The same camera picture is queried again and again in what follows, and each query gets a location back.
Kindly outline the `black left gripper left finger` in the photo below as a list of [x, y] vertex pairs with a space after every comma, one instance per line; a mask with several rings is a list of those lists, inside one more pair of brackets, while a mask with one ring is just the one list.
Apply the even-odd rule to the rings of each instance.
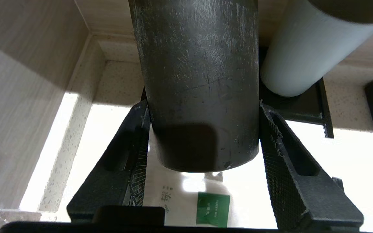
[[103, 155], [67, 205], [72, 223], [88, 223], [107, 205], [142, 206], [150, 117], [147, 101], [135, 104]]

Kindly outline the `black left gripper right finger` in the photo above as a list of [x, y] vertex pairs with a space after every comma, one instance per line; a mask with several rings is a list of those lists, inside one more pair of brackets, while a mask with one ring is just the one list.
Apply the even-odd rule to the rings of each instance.
[[361, 211], [324, 171], [284, 118], [260, 103], [260, 143], [271, 206], [284, 231], [358, 231]]

